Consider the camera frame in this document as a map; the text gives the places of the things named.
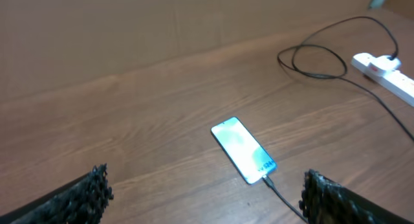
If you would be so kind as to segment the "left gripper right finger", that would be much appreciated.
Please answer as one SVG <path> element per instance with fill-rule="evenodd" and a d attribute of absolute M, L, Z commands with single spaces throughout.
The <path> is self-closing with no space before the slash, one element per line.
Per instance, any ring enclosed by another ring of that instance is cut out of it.
<path fill-rule="evenodd" d="M 309 223 L 411 224 L 315 170 L 305 172 L 299 207 Z"/>

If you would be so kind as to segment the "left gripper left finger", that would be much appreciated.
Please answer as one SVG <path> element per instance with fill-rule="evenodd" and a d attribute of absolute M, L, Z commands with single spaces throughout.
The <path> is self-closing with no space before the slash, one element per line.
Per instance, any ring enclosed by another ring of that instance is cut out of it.
<path fill-rule="evenodd" d="M 85 175 L 1 216 L 1 223 L 99 223 L 113 199 L 107 165 L 94 166 Z"/>

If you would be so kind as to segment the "Samsung Galaxy smartphone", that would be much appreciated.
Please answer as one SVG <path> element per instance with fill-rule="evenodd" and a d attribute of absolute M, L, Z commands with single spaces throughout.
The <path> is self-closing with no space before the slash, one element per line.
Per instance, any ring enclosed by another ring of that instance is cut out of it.
<path fill-rule="evenodd" d="M 212 127 L 211 133 L 248 184 L 258 182 L 278 167 L 237 117 Z"/>

